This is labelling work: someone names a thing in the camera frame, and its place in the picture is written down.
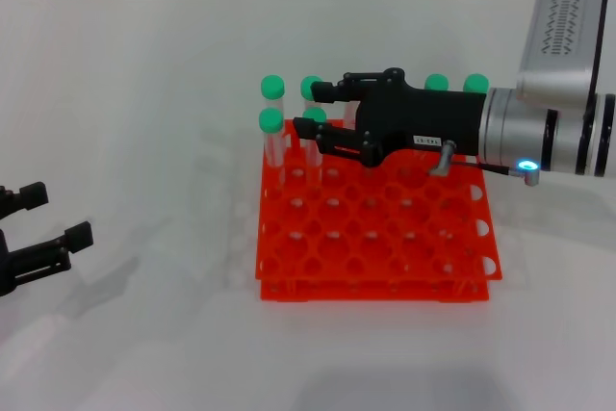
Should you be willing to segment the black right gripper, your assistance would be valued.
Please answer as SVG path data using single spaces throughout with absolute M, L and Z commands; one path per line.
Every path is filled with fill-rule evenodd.
M 436 152 L 446 141 L 454 143 L 456 154 L 478 154 L 484 93 L 416 89 L 400 68 L 348 72 L 337 83 L 312 84 L 311 92 L 321 103 L 360 102 L 355 130 L 294 118 L 297 136 L 313 141 L 322 155 L 378 167 L 398 150 Z

